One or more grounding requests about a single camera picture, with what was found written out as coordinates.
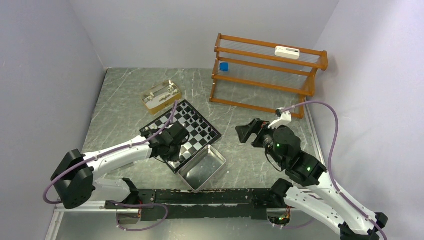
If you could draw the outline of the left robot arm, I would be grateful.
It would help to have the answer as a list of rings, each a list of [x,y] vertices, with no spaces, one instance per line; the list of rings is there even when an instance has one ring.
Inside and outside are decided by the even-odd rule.
[[[53,175],[51,186],[56,190],[65,209],[75,209],[88,201],[106,201],[132,208],[140,197],[128,178],[104,179],[103,176],[121,167],[160,157],[175,162],[189,131],[179,122],[170,127],[143,130],[127,142],[95,152],[81,153],[74,149],[66,153]]]

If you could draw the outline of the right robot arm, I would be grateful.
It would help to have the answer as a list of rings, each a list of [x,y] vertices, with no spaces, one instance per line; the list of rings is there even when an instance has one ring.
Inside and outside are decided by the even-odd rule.
[[[336,186],[330,171],[314,156],[301,149],[301,140],[287,126],[272,128],[259,118],[235,127],[239,141],[246,143],[252,134],[254,148],[264,149],[289,180],[278,179],[269,190],[275,207],[289,206],[323,223],[342,240],[378,240],[384,237],[388,217],[373,212]]]

